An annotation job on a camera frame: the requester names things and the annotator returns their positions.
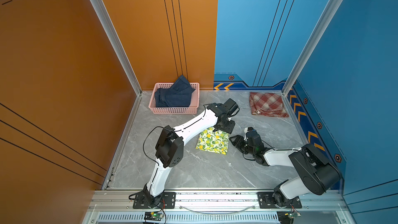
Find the lemon print skirt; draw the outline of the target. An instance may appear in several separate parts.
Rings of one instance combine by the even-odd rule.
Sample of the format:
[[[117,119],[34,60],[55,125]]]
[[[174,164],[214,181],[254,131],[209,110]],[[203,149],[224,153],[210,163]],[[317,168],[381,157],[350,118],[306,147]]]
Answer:
[[[200,133],[196,149],[226,155],[230,135],[224,131],[210,127]]]

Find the red plaid skirt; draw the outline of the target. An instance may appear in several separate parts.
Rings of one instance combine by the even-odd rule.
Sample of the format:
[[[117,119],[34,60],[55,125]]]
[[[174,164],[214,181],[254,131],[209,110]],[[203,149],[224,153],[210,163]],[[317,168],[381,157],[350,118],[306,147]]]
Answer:
[[[275,93],[250,92],[249,104],[253,115],[278,118],[289,117],[284,108],[282,96]]]

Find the dark navy skirt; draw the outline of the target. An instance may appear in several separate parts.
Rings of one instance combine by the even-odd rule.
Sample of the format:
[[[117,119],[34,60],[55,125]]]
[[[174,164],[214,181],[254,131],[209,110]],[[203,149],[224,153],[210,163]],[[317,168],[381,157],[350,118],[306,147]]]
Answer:
[[[156,107],[189,107],[195,91],[181,75],[169,88],[159,88],[154,93]]]

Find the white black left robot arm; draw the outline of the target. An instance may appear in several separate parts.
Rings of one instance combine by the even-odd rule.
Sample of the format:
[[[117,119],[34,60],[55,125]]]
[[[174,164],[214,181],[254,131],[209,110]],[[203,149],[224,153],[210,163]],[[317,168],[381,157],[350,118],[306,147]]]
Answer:
[[[155,166],[150,180],[143,187],[145,200],[150,206],[157,206],[161,202],[171,169],[183,159],[184,146],[210,127],[231,134],[235,127],[235,121],[231,118],[239,111],[237,103],[228,99],[223,104],[206,105],[202,113],[184,124],[162,128],[155,145]]]

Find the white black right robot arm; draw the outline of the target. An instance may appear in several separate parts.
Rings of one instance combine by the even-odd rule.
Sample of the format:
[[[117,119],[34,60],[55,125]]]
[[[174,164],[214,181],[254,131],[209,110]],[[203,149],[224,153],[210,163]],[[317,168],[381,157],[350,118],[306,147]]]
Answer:
[[[275,149],[265,147],[258,134],[248,132],[245,137],[231,137],[230,142],[243,155],[252,155],[251,161],[262,166],[283,166],[296,170],[296,178],[282,182],[274,188],[272,194],[260,197],[259,201],[268,207],[294,206],[299,196],[308,193],[321,196],[343,179],[341,171],[311,144],[292,149]]]

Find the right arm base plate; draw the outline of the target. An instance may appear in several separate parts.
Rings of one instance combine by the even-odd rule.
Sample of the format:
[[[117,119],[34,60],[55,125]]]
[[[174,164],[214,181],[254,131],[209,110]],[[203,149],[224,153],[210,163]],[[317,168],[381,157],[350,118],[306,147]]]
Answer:
[[[260,208],[302,208],[299,197],[287,199],[279,192],[262,191],[257,193],[257,197]]]

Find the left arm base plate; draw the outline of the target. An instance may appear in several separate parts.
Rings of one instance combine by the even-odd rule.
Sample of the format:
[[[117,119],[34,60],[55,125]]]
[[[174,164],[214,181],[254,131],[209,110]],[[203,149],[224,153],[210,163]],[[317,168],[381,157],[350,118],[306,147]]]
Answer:
[[[176,192],[163,192],[159,196],[150,200],[146,197],[144,192],[139,191],[133,196],[129,196],[129,199],[133,202],[134,209],[174,209],[176,203]]]

